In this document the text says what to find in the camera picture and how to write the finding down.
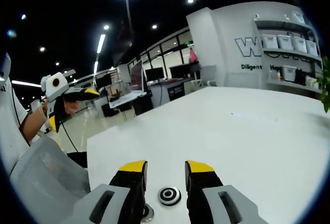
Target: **fluorescent light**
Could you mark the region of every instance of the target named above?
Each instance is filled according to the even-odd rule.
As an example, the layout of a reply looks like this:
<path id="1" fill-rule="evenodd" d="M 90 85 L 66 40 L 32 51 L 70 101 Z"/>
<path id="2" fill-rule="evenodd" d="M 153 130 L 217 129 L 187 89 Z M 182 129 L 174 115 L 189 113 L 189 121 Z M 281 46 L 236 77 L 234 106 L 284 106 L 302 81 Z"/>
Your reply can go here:
<path id="1" fill-rule="evenodd" d="M 33 84 L 33 83 L 28 83 L 28 82 L 23 82 L 23 81 L 12 81 L 12 83 L 15 84 L 15 85 L 34 86 L 34 87 L 41 88 L 41 85 L 37 85 L 37 84 Z"/>
<path id="2" fill-rule="evenodd" d="M 98 61 L 96 61 L 94 64 L 94 74 L 97 72 L 97 65 L 98 65 Z"/>
<path id="3" fill-rule="evenodd" d="M 7 31 L 7 35 L 8 35 L 10 38 L 14 38 L 14 37 L 16 37 L 16 32 L 15 32 L 14 30 L 12 30 L 12 29 L 9 29 L 9 30 Z"/>
<path id="4" fill-rule="evenodd" d="M 103 42 L 104 42 L 104 39 L 105 39 L 105 34 L 102 34 L 100 36 L 100 41 L 98 42 L 98 47 L 97 47 L 97 53 L 101 53 L 101 49 L 102 49 L 102 46 L 103 46 Z"/>

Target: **person's hand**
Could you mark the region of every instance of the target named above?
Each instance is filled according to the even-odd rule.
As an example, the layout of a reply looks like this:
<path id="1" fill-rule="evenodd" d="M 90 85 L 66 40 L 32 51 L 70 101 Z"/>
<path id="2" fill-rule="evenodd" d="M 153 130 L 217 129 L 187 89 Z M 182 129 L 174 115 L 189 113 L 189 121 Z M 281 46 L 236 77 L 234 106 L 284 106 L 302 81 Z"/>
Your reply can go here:
<path id="1" fill-rule="evenodd" d="M 70 114 L 71 116 L 74 115 L 74 110 L 78 110 L 80 106 L 80 103 L 78 102 L 67 102 L 64 100 L 64 108 L 65 112 L 67 114 Z"/>

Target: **white table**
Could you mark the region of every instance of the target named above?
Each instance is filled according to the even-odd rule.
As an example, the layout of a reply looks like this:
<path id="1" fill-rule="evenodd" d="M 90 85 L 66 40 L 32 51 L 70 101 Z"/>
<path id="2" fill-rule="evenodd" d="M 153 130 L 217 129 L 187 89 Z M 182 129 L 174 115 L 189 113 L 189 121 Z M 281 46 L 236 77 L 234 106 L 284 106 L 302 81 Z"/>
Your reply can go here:
<path id="1" fill-rule="evenodd" d="M 292 224 L 328 172 L 330 118 L 318 100 L 257 89 L 207 87 L 88 139 L 91 189 L 108 184 L 120 166 L 148 161 L 146 202 L 153 223 L 190 223 L 184 162 L 212 166 L 259 207 L 271 224 Z M 181 202 L 157 200 L 176 186 Z"/>

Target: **person's arm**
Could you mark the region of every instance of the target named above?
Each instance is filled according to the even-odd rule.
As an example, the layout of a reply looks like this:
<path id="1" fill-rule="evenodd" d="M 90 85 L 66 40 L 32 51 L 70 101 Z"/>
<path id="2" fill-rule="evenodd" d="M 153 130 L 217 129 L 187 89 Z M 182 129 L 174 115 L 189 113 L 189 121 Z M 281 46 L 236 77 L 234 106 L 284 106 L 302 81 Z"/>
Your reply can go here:
<path id="1" fill-rule="evenodd" d="M 47 110 L 47 101 L 45 102 L 45 110 Z M 24 119 L 20 129 L 29 142 L 38 134 L 45 121 L 46 119 L 40 113 L 39 108 Z"/>
<path id="2" fill-rule="evenodd" d="M 65 111 L 70 114 L 74 115 L 73 110 L 79 109 L 79 103 L 69 103 L 64 102 Z M 44 113 L 47 113 L 47 101 L 45 101 L 44 105 Z M 41 126 L 45 123 L 46 119 L 41 114 L 39 108 L 36 109 L 31 115 L 28 115 L 21 124 L 21 131 L 23 132 L 25 138 L 28 141 L 31 141 L 33 137 L 35 137 L 40 130 Z"/>

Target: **white box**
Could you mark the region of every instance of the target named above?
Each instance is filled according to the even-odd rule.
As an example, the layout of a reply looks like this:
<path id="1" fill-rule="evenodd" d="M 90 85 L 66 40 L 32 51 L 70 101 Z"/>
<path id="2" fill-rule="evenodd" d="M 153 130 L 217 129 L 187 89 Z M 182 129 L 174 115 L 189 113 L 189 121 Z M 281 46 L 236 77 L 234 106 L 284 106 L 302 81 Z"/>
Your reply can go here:
<path id="1" fill-rule="evenodd" d="M 302 13 L 299 12 L 292 12 L 292 20 L 294 20 L 297 23 L 301 23 L 301 24 L 305 24 L 305 19 L 304 19 L 304 15 Z"/>
<path id="2" fill-rule="evenodd" d="M 268 49 L 278 49 L 276 35 L 263 35 L 262 41 L 263 47 L 266 47 Z"/>
<path id="3" fill-rule="evenodd" d="M 282 66 L 282 77 L 285 81 L 294 82 L 296 67 Z"/>
<path id="4" fill-rule="evenodd" d="M 306 40 L 301 37 L 292 37 L 294 50 L 307 53 Z"/>
<path id="5" fill-rule="evenodd" d="M 316 48 L 316 43 L 306 40 L 307 52 L 311 55 L 319 56 L 318 49 Z"/>
<path id="6" fill-rule="evenodd" d="M 293 50 L 292 41 L 290 36 L 277 35 L 278 46 L 284 50 Z"/>

